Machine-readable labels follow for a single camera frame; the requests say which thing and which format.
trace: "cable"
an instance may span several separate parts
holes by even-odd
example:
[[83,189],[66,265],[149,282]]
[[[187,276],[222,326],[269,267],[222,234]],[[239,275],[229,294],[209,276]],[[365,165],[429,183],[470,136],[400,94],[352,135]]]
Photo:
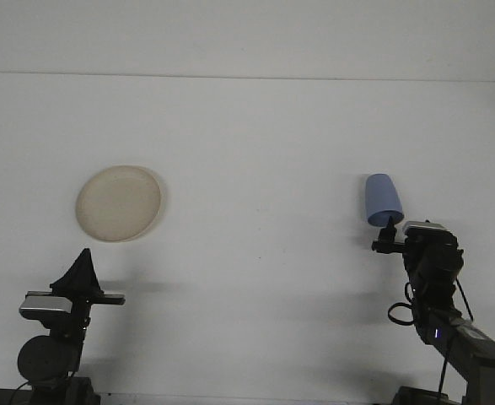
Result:
[[470,317],[470,320],[473,322],[474,316],[472,315],[472,311],[470,309],[470,306],[468,305],[468,300],[466,299],[465,291],[463,290],[463,287],[460,285],[460,281],[458,278],[455,279],[455,282],[457,283],[457,287],[459,287],[459,291],[463,297],[463,301],[465,301],[466,310],[468,311],[468,316]]
[[[75,373],[76,371],[73,371],[71,373],[71,375],[66,379],[66,382],[67,384],[69,385],[71,383],[71,380],[73,379],[73,377],[75,376]],[[20,391],[20,388],[22,388],[23,386],[27,386],[31,384],[31,381],[26,381],[24,384],[20,384],[14,391],[13,393],[11,394],[11,397],[9,398],[9,402],[8,402],[8,405],[13,405],[13,400],[14,400],[14,396],[16,395],[17,392]]]
[[442,372],[440,373],[439,391],[436,396],[436,405],[440,404],[440,399],[442,397],[442,389],[444,388],[444,380],[446,378],[446,369],[449,363],[449,352],[451,351],[451,345],[453,343],[453,338],[455,335],[448,339],[448,347],[446,348],[446,353],[444,355],[444,364],[442,365]]
[[28,385],[30,382],[29,381],[26,381],[24,384],[20,384],[14,391],[13,393],[11,394],[11,397],[9,398],[9,402],[8,402],[8,405],[12,405],[13,404],[13,400],[14,400],[14,396],[17,392],[20,391],[20,388],[22,388],[23,386],[26,386]]

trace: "white backdrop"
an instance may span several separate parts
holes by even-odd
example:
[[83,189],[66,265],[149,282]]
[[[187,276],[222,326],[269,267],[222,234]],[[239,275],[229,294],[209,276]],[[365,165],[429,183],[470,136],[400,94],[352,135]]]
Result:
[[0,71],[495,80],[495,0],[0,1]]
[[[74,203],[97,171],[145,165],[164,215],[106,244]],[[495,338],[495,84],[0,74],[0,386],[45,330],[17,309],[92,249],[102,287],[82,373],[101,392],[389,401],[436,389],[441,356],[385,318],[406,281],[376,255],[366,174],[408,219],[465,249],[477,325]],[[449,373],[459,398],[463,381]]]

